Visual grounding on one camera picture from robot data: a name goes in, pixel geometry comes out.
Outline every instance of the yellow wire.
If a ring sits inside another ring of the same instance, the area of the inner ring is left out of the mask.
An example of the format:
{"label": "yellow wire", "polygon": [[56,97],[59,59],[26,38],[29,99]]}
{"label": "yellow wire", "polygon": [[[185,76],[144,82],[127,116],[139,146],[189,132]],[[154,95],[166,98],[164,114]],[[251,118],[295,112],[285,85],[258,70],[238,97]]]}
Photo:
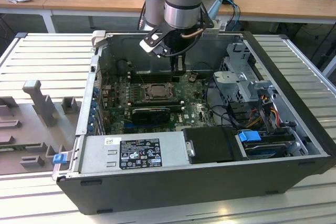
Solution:
{"label": "yellow wire", "polygon": [[251,122],[251,123],[247,126],[247,128],[250,128],[250,127],[252,127],[253,125],[257,124],[260,120],[261,120],[261,116],[258,117],[257,119],[255,119],[253,122]]}

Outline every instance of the red wire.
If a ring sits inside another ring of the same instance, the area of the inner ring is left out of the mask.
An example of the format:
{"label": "red wire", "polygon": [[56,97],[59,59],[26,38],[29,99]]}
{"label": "red wire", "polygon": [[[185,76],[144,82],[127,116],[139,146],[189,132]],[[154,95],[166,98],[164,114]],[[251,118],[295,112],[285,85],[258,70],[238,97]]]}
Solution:
{"label": "red wire", "polygon": [[250,120],[249,120],[249,121],[251,121],[251,119],[252,119],[252,114],[253,114],[253,112],[256,112],[256,111],[258,111],[258,110],[257,110],[257,109],[254,109],[254,110],[251,111],[251,113],[250,113]]}

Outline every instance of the floor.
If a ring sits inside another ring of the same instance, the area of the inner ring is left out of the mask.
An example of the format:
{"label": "floor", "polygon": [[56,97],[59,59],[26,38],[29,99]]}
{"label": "floor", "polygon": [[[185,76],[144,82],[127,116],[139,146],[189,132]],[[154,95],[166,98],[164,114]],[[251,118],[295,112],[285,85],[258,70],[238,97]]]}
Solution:
{"label": "floor", "polygon": [[[9,24],[14,33],[46,33],[47,29],[43,19],[39,15],[3,14],[2,18]],[[96,29],[89,26],[88,17],[85,16],[54,16],[54,22],[60,33],[91,33],[94,30],[110,31],[135,31],[138,19],[130,17],[94,17]],[[242,22],[242,26],[253,34],[269,34],[269,23],[267,22]],[[299,30],[293,42],[307,56],[311,57],[318,44],[329,32],[332,25],[307,24]],[[282,27],[281,33],[294,29],[292,24]],[[0,55],[5,51],[14,38],[10,29],[0,21]],[[330,43],[336,39],[336,29],[330,34],[323,46],[317,52],[314,63],[319,61],[320,56],[328,50]],[[336,74],[330,77],[336,81]]]}

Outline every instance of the green circuit board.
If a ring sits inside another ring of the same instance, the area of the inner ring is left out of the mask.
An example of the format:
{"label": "green circuit board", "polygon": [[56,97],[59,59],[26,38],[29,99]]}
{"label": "green circuit board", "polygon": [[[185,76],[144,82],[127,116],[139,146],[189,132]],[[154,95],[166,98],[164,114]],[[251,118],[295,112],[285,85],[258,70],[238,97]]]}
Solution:
{"label": "green circuit board", "polygon": [[[104,97],[105,112],[109,118],[107,134],[170,132],[185,127],[214,126],[215,122],[203,99],[206,86],[202,80],[189,82],[189,77],[190,74],[185,74],[179,77],[178,82],[165,83],[132,83],[126,77],[112,77]],[[160,95],[151,96],[146,91],[148,89],[160,92]],[[167,104],[162,103],[161,99],[166,99]],[[132,122],[133,109],[153,108],[156,105],[158,108],[171,109],[169,122],[158,125],[137,125]]]}

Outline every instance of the black plastic cover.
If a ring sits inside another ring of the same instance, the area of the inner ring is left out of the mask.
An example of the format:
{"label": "black plastic cover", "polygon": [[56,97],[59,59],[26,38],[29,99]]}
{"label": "black plastic cover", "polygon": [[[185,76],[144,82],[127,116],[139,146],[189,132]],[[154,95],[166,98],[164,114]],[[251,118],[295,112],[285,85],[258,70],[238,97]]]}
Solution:
{"label": "black plastic cover", "polygon": [[191,164],[242,160],[234,130],[227,127],[186,128],[183,134],[195,152],[194,157],[189,157]]}

